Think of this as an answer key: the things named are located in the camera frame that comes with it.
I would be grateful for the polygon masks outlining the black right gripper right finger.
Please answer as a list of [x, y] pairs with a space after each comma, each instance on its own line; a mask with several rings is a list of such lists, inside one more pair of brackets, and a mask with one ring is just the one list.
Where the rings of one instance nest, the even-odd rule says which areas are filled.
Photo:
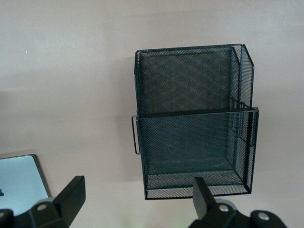
[[254, 210], [247, 217], [226, 203], [217, 203], [203, 178], [194, 178], [193, 204], [198, 219], [190, 228], [287, 228], [274, 213]]

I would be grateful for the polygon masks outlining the silver laptop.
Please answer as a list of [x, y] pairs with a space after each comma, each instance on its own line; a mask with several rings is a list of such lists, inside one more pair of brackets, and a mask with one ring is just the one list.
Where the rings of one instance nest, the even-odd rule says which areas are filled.
[[0, 209], [22, 214], [50, 193], [34, 154], [0, 159]]

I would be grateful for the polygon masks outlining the black mesh two-tier tray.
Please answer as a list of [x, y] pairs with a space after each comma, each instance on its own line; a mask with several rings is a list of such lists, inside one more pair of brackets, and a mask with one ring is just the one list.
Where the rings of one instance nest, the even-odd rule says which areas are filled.
[[147, 200], [191, 198], [196, 177], [215, 196], [252, 192], [254, 69], [244, 44], [136, 51], [132, 127]]

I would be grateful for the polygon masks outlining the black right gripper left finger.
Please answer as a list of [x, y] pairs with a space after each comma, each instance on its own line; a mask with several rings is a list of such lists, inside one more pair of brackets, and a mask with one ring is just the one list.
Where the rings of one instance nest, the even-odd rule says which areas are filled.
[[20, 215], [0, 209], [0, 228], [70, 228], [84, 202], [85, 177], [75, 176], [54, 199], [42, 199]]

